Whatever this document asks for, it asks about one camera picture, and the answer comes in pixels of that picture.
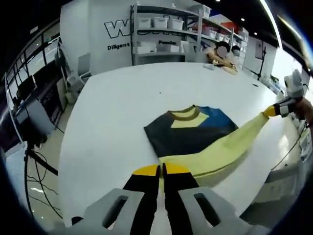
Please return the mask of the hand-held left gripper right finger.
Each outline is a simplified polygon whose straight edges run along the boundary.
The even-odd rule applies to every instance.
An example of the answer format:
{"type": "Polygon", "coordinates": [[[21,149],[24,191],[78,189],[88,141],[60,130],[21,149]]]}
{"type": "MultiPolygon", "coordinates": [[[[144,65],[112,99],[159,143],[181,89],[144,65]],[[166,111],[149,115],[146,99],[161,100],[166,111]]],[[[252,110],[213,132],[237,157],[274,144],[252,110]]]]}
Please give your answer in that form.
{"type": "Polygon", "coordinates": [[[165,208],[174,235],[243,235],[247,223],[234,207],[208,187],[200,187],[191,172],[163,164],[165,208]]]}

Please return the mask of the person's right hand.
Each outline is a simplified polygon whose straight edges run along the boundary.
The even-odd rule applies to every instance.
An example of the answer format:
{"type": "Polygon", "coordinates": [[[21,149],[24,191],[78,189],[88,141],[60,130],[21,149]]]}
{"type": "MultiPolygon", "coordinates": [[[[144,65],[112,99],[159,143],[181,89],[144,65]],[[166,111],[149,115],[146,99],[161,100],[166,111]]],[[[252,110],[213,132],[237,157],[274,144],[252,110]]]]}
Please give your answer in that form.
{"type": "Polygon", "coordinates": [[[294,113],[299,119],[304,119],[307,122],[307,127],[313,126],[313,106],[306,98],[297,102],[294,113]]]}

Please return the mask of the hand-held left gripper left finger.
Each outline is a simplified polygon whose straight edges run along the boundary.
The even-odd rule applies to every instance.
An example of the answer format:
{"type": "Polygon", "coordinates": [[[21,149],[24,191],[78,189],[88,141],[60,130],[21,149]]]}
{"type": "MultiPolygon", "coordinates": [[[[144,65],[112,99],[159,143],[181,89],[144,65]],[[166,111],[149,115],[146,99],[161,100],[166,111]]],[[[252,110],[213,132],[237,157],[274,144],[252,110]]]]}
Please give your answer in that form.
{"type": "Polygon", "coordinates": [[[135,170],[122,189],[114,188],[87,207],[84,235],[148,235],[157,210],[160,166],[135,170]]]}

